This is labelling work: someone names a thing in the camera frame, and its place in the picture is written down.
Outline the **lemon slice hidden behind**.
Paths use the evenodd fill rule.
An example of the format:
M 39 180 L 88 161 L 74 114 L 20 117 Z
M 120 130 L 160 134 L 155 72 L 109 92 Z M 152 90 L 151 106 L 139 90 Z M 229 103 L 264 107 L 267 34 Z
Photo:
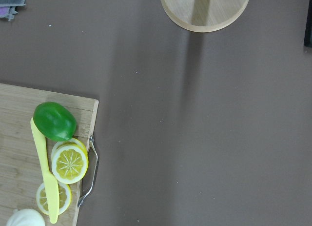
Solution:
M 72 138 L 68 141 L 61 141 L 61 142 L 56 142 L 52 148 L 52 151 L 51 151 L 51 157 L 54 156 L 55 152 L 57 151 L 58 148 L 61 148 L 62 146 L 64 145 L 78 145 L 85 153 L 87 153 L 87 148 L 86 146 L 78 139 L 76 138 Z

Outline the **green toy lime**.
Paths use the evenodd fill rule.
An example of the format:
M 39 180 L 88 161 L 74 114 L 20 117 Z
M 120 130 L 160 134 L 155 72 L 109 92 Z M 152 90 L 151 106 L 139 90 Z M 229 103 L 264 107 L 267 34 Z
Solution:
M 58 142 L 72 139 L 77 128 L 77 121 L 71 112 L 56 102 L 39 104 L 35 108 L 33 120 L 45 137 Z

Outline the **lemon slice upper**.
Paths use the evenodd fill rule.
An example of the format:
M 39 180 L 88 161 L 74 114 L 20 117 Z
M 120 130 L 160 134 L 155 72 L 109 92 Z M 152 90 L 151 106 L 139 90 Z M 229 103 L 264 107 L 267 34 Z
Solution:
M 79 182 L 88 169 L 88 155 L 76 144 L 66 144 L 57 148 L 52 155 L 52 172 L 64 184 Z

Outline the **lemon slice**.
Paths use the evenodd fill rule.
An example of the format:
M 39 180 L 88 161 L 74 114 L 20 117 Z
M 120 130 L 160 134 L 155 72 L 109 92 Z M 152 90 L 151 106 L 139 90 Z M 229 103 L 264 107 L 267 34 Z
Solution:
M 58 191 L 59 191 L 59 212 L 62 214 L 65 212 L 71 204 L 72 193 L 69 185 L 58 182 Z M 46 193 L 44 188 L 44 183 L 42 183 L 36 192 L 36 202 L 39 210 L 45 215 L 49 215 L 48 203 L 46 199 Z
M 64 184 L 79 182 L 88 169 L 88 155 L 76 144 L 66 144 L 57 148 L 52 155 L 52 172 Z

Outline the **round wooden stand base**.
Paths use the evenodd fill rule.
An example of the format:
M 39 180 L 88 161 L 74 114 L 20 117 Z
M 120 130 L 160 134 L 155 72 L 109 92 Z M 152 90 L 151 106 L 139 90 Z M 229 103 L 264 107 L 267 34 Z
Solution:
M 178 26 L 206 33 L 225 28 L 244 12 L 249 0 L 160 0 L 167 16 Z

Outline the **lemon slice lower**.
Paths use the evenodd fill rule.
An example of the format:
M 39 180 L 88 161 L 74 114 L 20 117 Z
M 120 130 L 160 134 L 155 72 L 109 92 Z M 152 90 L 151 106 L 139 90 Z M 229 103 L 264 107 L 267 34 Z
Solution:
M 58 182 L 58 191 L 59 191 L 59 212 L 62 214 L 65 212 L 71 204 L 72 193 L 69 185 Z M 45 215 L 49 215 L 48 203 L 46 199 L 46 193 L 44 188 L 44 183 L 42 183 L 36 192 L 36 202 L 39 210 Z

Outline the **yellow plastic toy knife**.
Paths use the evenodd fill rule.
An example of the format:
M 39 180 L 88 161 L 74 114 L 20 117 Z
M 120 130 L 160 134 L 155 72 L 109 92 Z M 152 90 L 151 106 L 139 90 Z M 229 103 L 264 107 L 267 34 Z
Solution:
M 45 136 L 36 127 L 33 118 L 30 120 L 31 131 L 37 150 L 43 183 L 48 204 L 50 223 L 55 224 L 59 217 L 59 187 L 58 181 L 49 169 Z

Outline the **bamboo cutting board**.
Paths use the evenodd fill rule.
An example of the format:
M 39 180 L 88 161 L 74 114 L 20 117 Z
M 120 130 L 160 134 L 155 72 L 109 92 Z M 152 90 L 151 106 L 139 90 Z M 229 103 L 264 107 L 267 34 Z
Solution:
M 43 182 L 30 120 L 43 102 L 57 102 L 76 118 L 74 137 L 89 147 L 98 100 L 57 92 L 0 85 L 0 224 L 15 210 L 37 210 L 36 191 Z

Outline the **black tray edge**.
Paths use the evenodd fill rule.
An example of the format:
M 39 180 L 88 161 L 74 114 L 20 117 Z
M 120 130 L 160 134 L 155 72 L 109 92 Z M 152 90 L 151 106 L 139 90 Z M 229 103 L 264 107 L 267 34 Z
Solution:
M 305 36 L 304 36 L 304 46 L 312 47 L 312 0 L 309 0 Z

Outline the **white toy garlic bulb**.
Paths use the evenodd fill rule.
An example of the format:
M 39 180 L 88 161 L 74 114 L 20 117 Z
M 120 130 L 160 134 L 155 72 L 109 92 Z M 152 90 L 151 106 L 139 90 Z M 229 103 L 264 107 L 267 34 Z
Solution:
M 42 215 L 34 209 L 16 210 L 8 219 L 6 226 L 46 226 Z

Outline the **purple cloth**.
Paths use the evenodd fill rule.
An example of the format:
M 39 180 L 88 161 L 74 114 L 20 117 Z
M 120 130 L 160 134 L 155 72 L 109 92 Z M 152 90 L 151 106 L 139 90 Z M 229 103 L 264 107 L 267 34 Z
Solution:
M 10 14 L 10 7 L 9 6 L 4 6 L 0 7 L 0 18 L 6 18 Z

